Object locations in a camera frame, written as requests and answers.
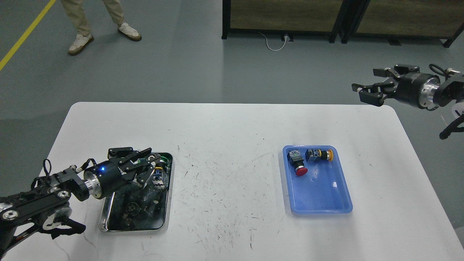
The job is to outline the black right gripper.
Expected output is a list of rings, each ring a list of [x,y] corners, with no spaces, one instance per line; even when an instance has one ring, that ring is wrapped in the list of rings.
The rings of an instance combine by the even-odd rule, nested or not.
[[[436,75],[419,73],[420,67],[415,65],[396,64],[388,68],[374,68],[374,76],[400,79],[394,82],[375,83],[372,85],[352,84],[362,103],[380,107],[386,99],[393,99],[419,109],[434,110],[439,107],[434,102],[434,95],[440,86]]]

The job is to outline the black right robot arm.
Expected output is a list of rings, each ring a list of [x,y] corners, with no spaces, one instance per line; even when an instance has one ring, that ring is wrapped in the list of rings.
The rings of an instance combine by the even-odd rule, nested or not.
[[[463,132],[463,73],[429,64],[434,74],[420,72],[419,66],[396,64],[384,69],[374,68],[373,74],[386,78],[372,85],[352,84],[360,101],[382,106],[386,99],[395,99],[412,107],[434,111],[456,101],[451,112],[454,120],[440,134],[442,140],[452,133]]]

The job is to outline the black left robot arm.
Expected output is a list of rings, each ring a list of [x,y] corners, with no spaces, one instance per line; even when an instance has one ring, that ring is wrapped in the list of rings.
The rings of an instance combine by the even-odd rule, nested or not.
[[[71,219],[71,196],[83,202],[131,186],[142,192],[167,189],[172,160],[161,153],[122,147],[109,148],[107,157],[100,163],[89,158],[80,167],[71,165],[55,174],[45,159],[45,175],[35,177],[29,191],[1,197],[1,256],[34,233],[53,239],[84,233],[86,225]]]

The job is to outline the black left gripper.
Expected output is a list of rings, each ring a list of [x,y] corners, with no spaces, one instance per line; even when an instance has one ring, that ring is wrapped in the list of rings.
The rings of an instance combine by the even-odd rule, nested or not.
[[[145,159],[151,152],[152,148],[109,148],[108,160],[97,164],[88,159],[83,164],[83,182],[87,189],[83,199],[90,196],[103,199],[133,180],[139,188],[155,188],[150,181],[155,165]]]

